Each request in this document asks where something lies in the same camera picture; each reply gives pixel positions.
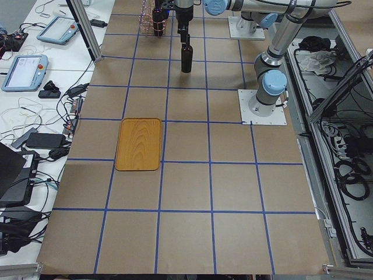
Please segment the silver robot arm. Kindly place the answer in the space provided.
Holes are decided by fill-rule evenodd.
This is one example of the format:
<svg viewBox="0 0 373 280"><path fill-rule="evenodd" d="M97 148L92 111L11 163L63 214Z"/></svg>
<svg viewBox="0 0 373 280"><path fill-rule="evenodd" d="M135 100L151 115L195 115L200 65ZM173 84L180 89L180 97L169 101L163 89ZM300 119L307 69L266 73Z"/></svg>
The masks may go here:
<svg viewBox="0 0 373 280"><path fill-rule="evenodd" d="M226 10L283 14L284 19L272 40L272 47L279 51L295 38L302 23L308 18L318 18L329 12L336 1L203 1L205 11L217 16Z"/></svg>
<svg viewBox="0 0 373 280"><path fill-rule="evenodd" d="M278 98L285 92L287 77L279 69L285 52L308 17L308 10L300 8L286 14L266 51L257 56L254 70L258 90L248 103L249 109L257 116L273 114Z"/></svg>

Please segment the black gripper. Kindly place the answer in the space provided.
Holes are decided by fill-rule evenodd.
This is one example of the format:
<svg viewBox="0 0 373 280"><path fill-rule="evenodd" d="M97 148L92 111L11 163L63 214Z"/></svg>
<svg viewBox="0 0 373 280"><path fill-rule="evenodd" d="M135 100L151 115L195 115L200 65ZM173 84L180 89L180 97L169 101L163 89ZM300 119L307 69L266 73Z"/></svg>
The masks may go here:
<svg viewBox="0 0 373 280"><path fill-rule="evenodd" d="M180 33L181 44L187 44L187 31L193 14L176 14L178 22L177 32Z"/></svg>

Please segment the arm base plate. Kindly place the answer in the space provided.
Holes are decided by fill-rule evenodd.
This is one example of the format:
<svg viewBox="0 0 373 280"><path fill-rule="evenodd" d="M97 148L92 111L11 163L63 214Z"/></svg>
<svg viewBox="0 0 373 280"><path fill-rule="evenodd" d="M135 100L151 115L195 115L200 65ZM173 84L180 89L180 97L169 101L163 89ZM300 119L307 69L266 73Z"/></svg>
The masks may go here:
<svg viewBox="0 0 373 280"><path fill-rule="evenodd" d="M281 98L273 105L263 105L257 101L257 90L238 90L241 123L244 125L287 125Z"/></svg>
<svg viewBox="0 0 373 280"><path fill-rule="evenodd" d="M258 26L253 20L245 20L238 16L229 16L228 27L230 38L233 40L265 40L263 28Z"/></svg>

